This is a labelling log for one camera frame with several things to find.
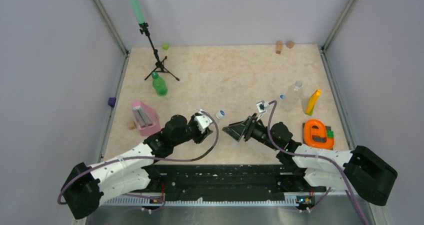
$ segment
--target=purple block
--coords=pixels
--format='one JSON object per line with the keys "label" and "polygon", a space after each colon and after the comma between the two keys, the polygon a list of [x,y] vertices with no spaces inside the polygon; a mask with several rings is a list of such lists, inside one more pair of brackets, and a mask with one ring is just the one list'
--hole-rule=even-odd
{"label": "purple block", "polygon": [[109,97],[109,100],[107,100],[107,105],[109,105],[111,108],[114,108],[116,103],[117,103],[116,97]]}

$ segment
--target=yellow bottle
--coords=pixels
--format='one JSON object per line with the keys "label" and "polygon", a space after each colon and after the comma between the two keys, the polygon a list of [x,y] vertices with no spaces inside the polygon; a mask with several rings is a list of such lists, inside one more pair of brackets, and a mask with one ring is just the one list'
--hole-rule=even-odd
{"label": "yellow bottle", "polygon": [[318,98],[321,95],[321,89],[317,89],[312,96],[309,98],[309,102],[307,103],[307,108],[305,114],[312,116],[314,112],[315,103],[317,103]]}

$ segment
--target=green ball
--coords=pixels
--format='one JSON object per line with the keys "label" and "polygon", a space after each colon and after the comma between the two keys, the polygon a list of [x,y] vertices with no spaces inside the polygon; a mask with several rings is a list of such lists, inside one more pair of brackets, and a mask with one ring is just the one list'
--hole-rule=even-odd
{"label": "green ball", "polygon": [[164,43],[162,45],[163,50],[168,50],[170,48],[170,45],[168,43]]}

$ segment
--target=beige table surface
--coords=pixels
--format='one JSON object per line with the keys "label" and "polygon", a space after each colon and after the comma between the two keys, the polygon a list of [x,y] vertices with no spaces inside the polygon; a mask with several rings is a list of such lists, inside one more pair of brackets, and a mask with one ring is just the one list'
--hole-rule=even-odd
{"label": "beige table surface", "polygon": [[[257,112],[256,102],[280,100],[280,95],[296,80],[303,82],[300,102],[291,112],[277,105],[272,124],[282,121],[302,141],[302,123],[318,119],[334,131],[335,150],[348,150],[345,134],[336,109],[326,72],[316,44],[299,44],[292,49],[283,46],[280,55],[275,45],[185,46],[159,50],[161,58],[168,56],[165,67],[180,78],[160,73],[168,86],[165,97],[156,95],[152,79],[144,78],[155,66],[151,48],[133,48],[117,102],[104,158],[110,159],[142,142],[137,129],[129,130],[127,122],[134,120],[131,103],[143,101],[156,110],[161,126],[180,114],[190,119],[198,109],[211,114],[225,111],[219,125],[219,140],[205,158],[192,164],[278,164],[277,151],[250,139],[233,140],[222,132],[230,123],[244,121]],[[321,96],[312,116],[304,113],[309,97],[316,89]],[[269,114],[262,118],[267,124]],[[192,141],[177,146],[169,158],[191,159],[203,154],[213,143],[215,132],[201,144]]]}

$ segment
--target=white wall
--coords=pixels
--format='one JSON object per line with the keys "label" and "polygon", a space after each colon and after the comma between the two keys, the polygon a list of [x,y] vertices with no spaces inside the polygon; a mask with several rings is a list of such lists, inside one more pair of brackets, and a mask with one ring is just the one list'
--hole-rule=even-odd
{"label": "white wall", "polygon": [[359,0],[329,49],[357,139],[398,172],[395,224],[424,220],[423,11],[423,0]]}
{"label": "white wall", "polygon": [[[127,48],[149,42],[128,0],[101,0]],[[139,0],[154,44],[323,44],[348,0]]]}
{"label": "white wall", "polygon": [[90,0],[0,8],[0,224],[70,224],[56,198],[95,160],[123,55]]}

